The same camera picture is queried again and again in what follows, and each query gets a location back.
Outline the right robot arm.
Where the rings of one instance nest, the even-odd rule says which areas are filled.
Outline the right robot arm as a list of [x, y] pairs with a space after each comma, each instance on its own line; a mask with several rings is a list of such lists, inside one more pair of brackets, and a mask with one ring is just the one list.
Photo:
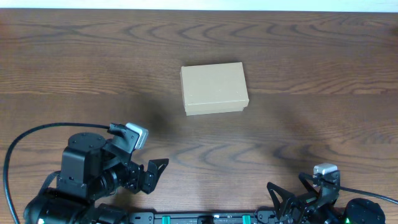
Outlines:
[[385, 224], [381, 206], [365, 198], [354, 198], [340, 211], [335, 203], [343, 187], [340, 171], [327, 174], [299, 174], [299, 180], [307, 193], [296, 196], [272, 182], [267, 184], [275, 217], [283, 223], [347, 223]]

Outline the brown cardboard box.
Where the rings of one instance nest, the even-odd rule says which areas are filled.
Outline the brown cardboard box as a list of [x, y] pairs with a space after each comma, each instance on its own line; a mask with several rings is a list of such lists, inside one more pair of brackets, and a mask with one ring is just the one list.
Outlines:
[[243, 111], [249, 104], [241, 62], [182, 67], [180, 78], [187, 116]]

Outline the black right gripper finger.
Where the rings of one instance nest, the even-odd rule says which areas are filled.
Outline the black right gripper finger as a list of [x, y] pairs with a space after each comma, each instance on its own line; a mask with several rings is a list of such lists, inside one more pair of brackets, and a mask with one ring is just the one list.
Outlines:
[[297, 202], [296, 196], [272, 182], [267, 183], [267, 190], [272, 199], [277, 218], [293, 220], [293, 206]]
[[315, 194], [319, 194], [318, 191], [314, 188], [314, 186], [312, 184], [310, 184], [309, 182], [312, 181], [313, 183], [318, 184], [319, 179], [320, 179], [320, 174], [310, 175], [310, 174], [301, 172], [301, 173], [299, 173], [298, 178], [308, 192], [313, 192]]

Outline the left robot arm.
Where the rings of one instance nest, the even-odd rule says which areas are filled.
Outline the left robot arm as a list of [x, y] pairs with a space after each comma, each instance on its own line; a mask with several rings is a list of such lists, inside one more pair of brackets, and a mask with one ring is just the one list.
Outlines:
[[124, 131], [105, 139], [95, 133], [71, 136], [60, 171], [50, 174], [26, 206], [26, 223], [129, 223], [126, 210], [95, 202], [123, 187], [133, 194], [154, 191], [168, 159], [147, 166], [131, 160], [138, 135]]

